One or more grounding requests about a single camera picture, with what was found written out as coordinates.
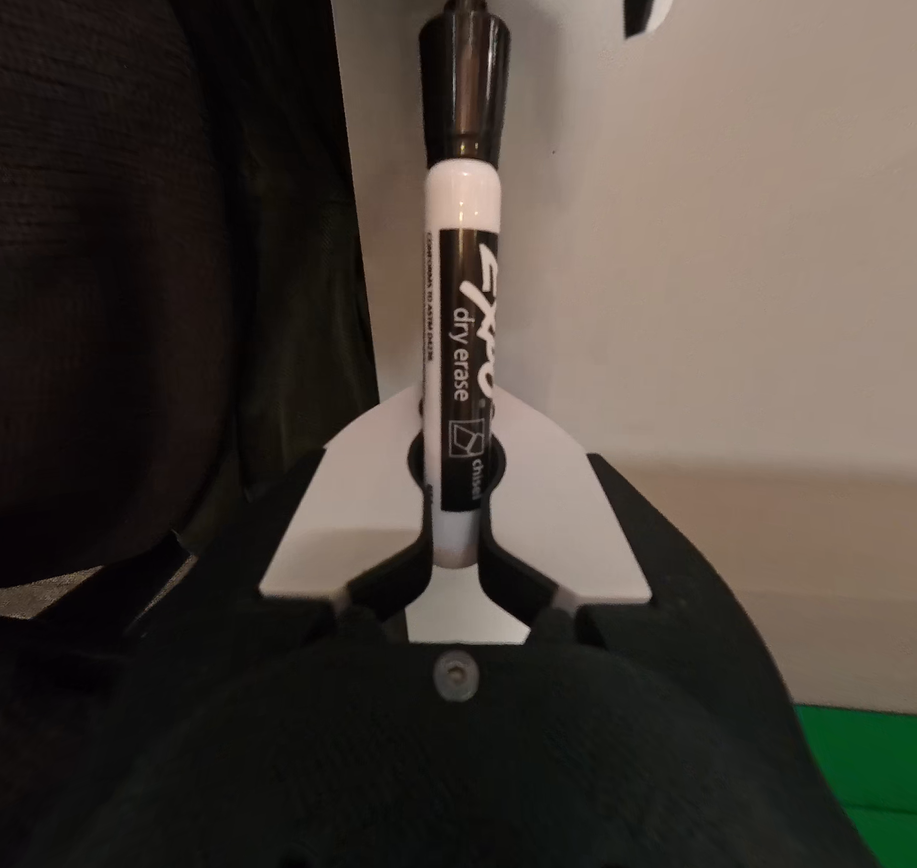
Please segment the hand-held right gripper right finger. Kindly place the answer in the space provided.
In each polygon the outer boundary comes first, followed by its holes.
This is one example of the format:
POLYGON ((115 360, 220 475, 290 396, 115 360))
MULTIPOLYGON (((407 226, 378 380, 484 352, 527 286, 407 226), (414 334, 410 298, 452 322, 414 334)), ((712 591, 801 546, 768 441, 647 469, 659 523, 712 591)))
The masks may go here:
POLYGON ((489 497, 490 534, 555 585, 560 607, 644 605, 651 590, 586 450, 516 396, 495 398, 505 460, 489 497))

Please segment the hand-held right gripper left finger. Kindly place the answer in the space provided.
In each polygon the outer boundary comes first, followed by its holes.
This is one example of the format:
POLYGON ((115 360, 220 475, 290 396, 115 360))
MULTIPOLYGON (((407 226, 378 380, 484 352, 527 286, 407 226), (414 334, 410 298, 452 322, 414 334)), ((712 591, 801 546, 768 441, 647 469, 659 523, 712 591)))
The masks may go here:
POLYGON ((327 442, 259 583, 262 596, 348 603, 350 584, 423 533, 426 496, 409 467, 421 393, 404 389, 327 442))

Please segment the black dry erase marker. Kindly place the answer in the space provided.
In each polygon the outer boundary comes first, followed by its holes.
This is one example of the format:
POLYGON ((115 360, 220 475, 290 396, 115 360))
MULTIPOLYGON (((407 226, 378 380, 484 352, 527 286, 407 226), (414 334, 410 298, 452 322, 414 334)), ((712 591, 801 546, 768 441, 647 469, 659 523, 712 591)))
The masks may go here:
POLYGON ((502 189, 511 35, 485 0, 448 0, 419 34, 424 188, 422 431, 433 562, 477 562, 492 479, 502 189))

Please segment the green plastic box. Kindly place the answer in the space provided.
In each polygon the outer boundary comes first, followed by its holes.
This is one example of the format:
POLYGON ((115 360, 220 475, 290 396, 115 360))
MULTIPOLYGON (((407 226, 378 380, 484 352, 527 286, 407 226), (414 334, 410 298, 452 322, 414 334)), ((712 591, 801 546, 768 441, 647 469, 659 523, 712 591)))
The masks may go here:
POLYGON ((885 867, 916 865, 916 717, 797 706, 832 792, 885 867))

